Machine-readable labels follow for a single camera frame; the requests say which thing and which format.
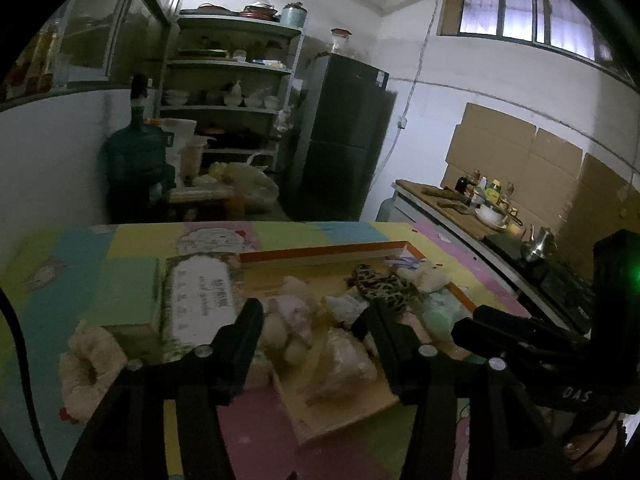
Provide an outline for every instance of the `open box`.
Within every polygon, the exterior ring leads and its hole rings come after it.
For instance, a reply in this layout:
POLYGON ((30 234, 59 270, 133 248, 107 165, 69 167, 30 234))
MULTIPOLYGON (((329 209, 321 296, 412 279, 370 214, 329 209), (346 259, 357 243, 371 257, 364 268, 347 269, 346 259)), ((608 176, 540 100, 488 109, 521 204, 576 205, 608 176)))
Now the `open box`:
MULTIPOLYGON (((379 272, 388 272, 385 260, 398 256, 424 255, 408 242, 377 242, 292 250, 263 251, 239 255, 243 277, 243 293, 246 297, 268 298, 279 293, 284 276, 294 276, 308 283, 320 304, 313 326, 313 345, 306 360, 296 368, 286 367, 274 361, 273 383, 286 407, 299 444, 340 430, 364 420, 398 402, 391 393, 385 374, 377 359, 376 381, 357 396, 320 402, 308 406, 303 391, 311 380, 326 332, 337 326, 332 315, 321 301, 325 296, 340 296, 348 290, 348 278, 358 264, 369 264, 379 272)), ((447 285, 469 310, 473 304, 452 283, 447 285)))

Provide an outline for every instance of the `beige scrunchie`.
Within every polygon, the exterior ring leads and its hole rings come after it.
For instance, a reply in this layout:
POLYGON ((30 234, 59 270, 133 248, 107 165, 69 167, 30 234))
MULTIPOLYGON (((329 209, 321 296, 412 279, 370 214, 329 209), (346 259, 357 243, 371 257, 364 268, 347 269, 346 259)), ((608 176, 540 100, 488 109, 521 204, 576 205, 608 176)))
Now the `beige scrunchie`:
POLYGON ((60 355, 66 412, 88 421, 126 364, 127 357, 113 335, 81 321, 69 338, 69 351, 60 355))

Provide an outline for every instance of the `metal shelf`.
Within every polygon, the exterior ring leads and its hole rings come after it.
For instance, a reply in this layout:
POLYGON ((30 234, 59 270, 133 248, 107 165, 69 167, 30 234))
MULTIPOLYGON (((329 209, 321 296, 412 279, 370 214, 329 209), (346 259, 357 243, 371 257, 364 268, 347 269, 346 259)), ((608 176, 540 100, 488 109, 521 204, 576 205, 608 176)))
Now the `metal shelf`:
POLYGON ((289 68, 274 68, 267 65, 261 65, 257 63, 240 63, 238 61, 226 61, 217 59, 170 59, 167 61, 167 66, 173 66, 178 68, 208 68, 208 67, 225 67, 225 68, 239 68, 240 70, 257 70, 263 72, 274 72, 280 75, 290 75, 291 70, 289 68))
POLYGON ((254 32, 268 36, 282 38, 295 38, 302 34, 302 29, 281 25, 277 22, 254 20, 252 18, 240 18, 239 16, 216 16, 215 14, 185 14, 178 17, 180 28, 207 28, 214 27, 220 30, 238 30, 241 32, 254 32))
POLYGON ((271 110, 270 108, 249 108, 241 106, 212 106, 212 105, 183 105, 183 106, 166 106, 160 107, 161 112, 177 112, 188 110, 220 110, 225 112, 252 112, 257 114, 277 114, 279 110, 271 110))
POLYGON ((211 148, 208 150, 202 150, 202 153, 227 153, 229 155, 253 155, 260 153, 261 155, 275 156, 276 150, 244 150, 242 148, 211 148))

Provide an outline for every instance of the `black stove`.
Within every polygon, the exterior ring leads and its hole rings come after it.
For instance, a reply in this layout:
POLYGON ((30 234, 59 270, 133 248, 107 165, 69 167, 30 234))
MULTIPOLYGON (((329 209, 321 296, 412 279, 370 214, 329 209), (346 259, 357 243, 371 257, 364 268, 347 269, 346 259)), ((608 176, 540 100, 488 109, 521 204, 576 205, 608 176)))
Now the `black stove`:
POLYGON ((547 260, 528 264, 520 255, 524 243, 507 234, 488 235, 482 241, 537 289, 567 325, 580 334, 591 329, 593 292, 569 265, 547 260))

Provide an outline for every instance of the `leopard print fabric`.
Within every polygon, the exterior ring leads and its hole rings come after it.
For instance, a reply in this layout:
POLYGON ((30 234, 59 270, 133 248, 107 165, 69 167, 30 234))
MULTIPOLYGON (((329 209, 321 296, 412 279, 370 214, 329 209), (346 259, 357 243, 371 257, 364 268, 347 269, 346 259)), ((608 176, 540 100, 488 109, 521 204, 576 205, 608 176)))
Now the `leopard print fabric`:
POLYGON ((376 272, 367 264, 360 264, 353 269, 347 285, 356 287, 367 301, 376 298, 384 300, 396 315, 404 313, 411 294, 411 286, 407 280, 396 274, 376 272))

